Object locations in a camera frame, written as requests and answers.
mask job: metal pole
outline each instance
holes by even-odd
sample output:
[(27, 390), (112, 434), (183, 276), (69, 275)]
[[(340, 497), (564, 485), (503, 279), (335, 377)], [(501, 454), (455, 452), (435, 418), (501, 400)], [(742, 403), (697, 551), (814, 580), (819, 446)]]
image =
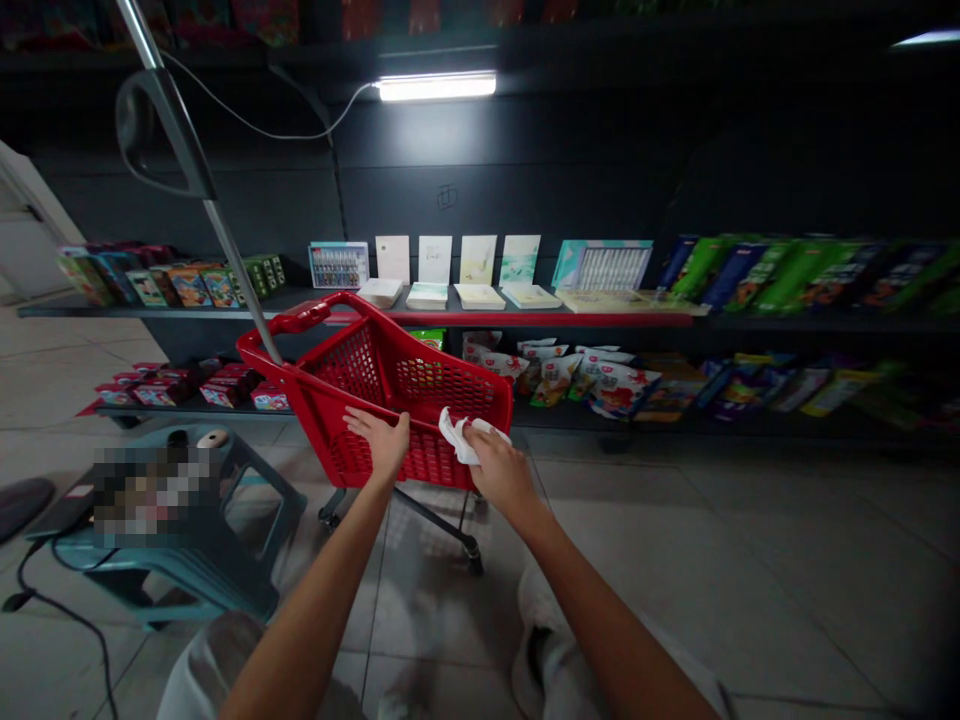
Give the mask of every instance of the metal pole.
[[(120, 13), (123, 15), (124, 22), (127, 24), (130, 38), (137, 48), (137, 53), (140, 55), (143, 66), (147, 70), (162, 70), (163, 58), (160, 55), (157, 44), (153, 41), (153, 35), (150, 33), (146, 21), (143, 19), (143, 13), (140, 12), (140, 6), (137, 4), (137, 0), (117, 0), (117, 5), (120, 8)], [(192, 128), (193, 123), (190, 122), (190, 115), (187, 113), (186, 105), (184, 105), (183, 102), (180, 103), (179, 110), (183, 113), (187, 123)], [(204, 165), (206, 165), (207, 162), (205, 157), (198, 158), (198, 161)], [(283, 365), (283, 358), (280, 356), (280, 352), (277, 350), (277, 344), (270, 334), (270, 327), (267, 325), (267, 319), (263, 316), (263, 308), (260, 307), (260, 300), (257, 297), (257, 293), (254, 292), (253, 283), (250, 282), (250, 276), (247, 275), (247, 268), (243, 264), (243, 258), (240, 256), (237, 244), (233, 240), (233, 234), (230, 232), (230, 226), (227, 224), (227, 219), (224, 217), (223, 210), (220, 208), (220, 202), (215, 198), (204, 199), (203, 207), (207, 211), (207, 217), (210, 218), (210, 224), (213, 225), (213, 230), (217, 234), (220, 246), (227, 256), (227, 262), (230, 263), (234, 275), (237, 276), (237, 282), (240, 283), (240, 290), (243, 292), (244, 298), (247, 301), (247, 308), (249, 308), (250, 315), (253, 317), (253, 324), (256, 325), (257, 330), (260, 332), (260, 338), (263, 340), (263, 346), (266, 348), (267, 354), (270, 355), (270, 359), (277, 365)]]

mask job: red shopping cart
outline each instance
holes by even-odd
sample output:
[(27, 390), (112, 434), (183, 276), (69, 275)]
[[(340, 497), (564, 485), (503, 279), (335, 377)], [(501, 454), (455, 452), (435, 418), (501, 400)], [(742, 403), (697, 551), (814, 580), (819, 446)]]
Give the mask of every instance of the red shopping cart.
[[(271, 336), (301, 333), (323, 322), (335, 305), (348, 305), (359, 319), (295, 363), (278, 364), (263, 351), (262, 337), (253, 330), (237, 342), (251, 366), (286, 390), (287, 399), (303, 426), (330, 482), (338, 489), (320, 511), (330, 527), (339, 524), (336, 507), (347, 487), (361, 487), (372, 465), (366, 440), (350, 432), (343, 421), (347, 406), (365, 410), (391, 425), (410, 413), (410, 452), (400, 480), (476, 490), (469, 468), (457, 461), (453, 447), (440, 434), (437, 420), (444, 407), (454, 419), (483, 418), (508, 432), (513, 414), (509, 382), (488, 370), (425, 345), (385, 313), (357, 297), (338, 292), (319, 302), (307, 302), (277, 315), (268, 324)], [(482, 574), (476, 540), (417, 503), (406, 493), (395, 497), (463, 544), (470, 568)]]

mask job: hand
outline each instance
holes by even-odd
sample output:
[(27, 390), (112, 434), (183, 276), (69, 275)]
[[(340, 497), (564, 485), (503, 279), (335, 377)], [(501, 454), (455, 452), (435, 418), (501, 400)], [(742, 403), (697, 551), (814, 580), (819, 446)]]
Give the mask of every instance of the hand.
[(539, 503), (530, 477), (530, 466), (522, 452), (496, 433), (463, 429), (463, 437), (480, 458), (480, 467), (470, 466), (473, 484), (511, 523), (522, 517), (530, 503)]
[(370, 444), (370, 457), (373, 460), (371, 477), (395, 481), (410, 447), (410, 415), (401, 413), (397, 426), (390, 427), (363, 410), (349, 407), (346, 410), (349, 415), (344, 415), (343, 420), (347, 428)]

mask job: tile floor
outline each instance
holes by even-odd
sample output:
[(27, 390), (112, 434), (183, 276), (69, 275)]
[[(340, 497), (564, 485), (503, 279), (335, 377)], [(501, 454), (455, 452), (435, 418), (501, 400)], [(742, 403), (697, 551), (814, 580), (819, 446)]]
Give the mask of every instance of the tile floor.
[[(31, 475), (62, 491), (121, 431), (73, 416), (91, 388), (138, 359), (162, 357), (126, 320), (19, 320), (0, 308), (0, 484)], [(295, 424), (237, 423), (310, 499), (281, 554), (286, 597), (323, 547), (316, 511), (332, 492)], [(539, 490), (577, 545), (631, 605), (674, 633), (726, 683), (741, 720), (867, 720), (922, 709), (956, 635), (955, 521), (960, 487), (932, 461), (638, 440), (604, 454), (589, 434), (526, 431)], [(463, 496), (408, 491), (459, 517)], [(350, 498), (344, 504), (349, 507)], [(458, 544), (391, 506), (357, 594), (335, 673), (370, 717), (398, 685), (432, 717), (519, 717), (508, 667), (520, 629), (520, 540), (492, 508), (468, 506), (486, 575)], [(0, 547), (0, 596), (16, 589), (25, 544)], [(152, 717), (195, 624), (145, 634), (85, 578), (44, 550), (28, 579), (104, 629), (121, 716)], [(107, 718), (88, 632), (29, 603), (0, 616), (0, 716)]]

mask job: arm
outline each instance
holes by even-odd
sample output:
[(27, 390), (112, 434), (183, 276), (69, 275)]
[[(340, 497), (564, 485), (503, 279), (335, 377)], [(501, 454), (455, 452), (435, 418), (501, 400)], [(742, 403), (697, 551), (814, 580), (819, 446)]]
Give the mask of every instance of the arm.
[(696, 686), (540, 502), (523, 454), (494, 434), (467, 428), (464, 436), (480, 458), (474, 484), (533, 553), (614, 717), (716, 719)]
[(347, 426), (370, 443), (373, 473), (244, 665), (222, 720), (312, 719), (323, 701), (410, 438), (406, 413), (392, 428), (360, 410), (347, 412)]

